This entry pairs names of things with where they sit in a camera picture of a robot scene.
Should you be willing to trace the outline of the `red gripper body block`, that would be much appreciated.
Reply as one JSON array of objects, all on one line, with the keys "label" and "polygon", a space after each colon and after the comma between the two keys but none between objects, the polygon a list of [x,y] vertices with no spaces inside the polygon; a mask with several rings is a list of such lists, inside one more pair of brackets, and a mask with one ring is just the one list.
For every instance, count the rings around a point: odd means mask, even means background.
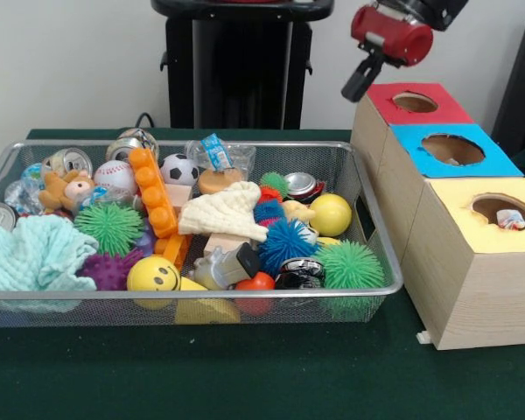
[{"label": "red gripper body block", "polygon": [[358,9],[351,36],[359,48],[382,56],[391,66],[413,67],[430,52],[433,30],[406,11],[379,2]]}]

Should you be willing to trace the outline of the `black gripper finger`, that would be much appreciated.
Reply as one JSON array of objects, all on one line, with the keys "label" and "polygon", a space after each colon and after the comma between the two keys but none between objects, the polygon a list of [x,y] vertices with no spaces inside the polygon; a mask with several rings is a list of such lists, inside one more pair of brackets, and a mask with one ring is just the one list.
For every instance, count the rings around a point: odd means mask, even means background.
[{"label": "black gripper finger", "polygon": [[367,57],[358,65],[351,82],[350,98],[352,102],[358,102],[368,91],[381,72],[383,64],[383,57]]},{"label": "black gripper finger", "polygon": [[378,75],[378,57],[368,55],[354,70],[341,93],[345,99],[361,99]]}]

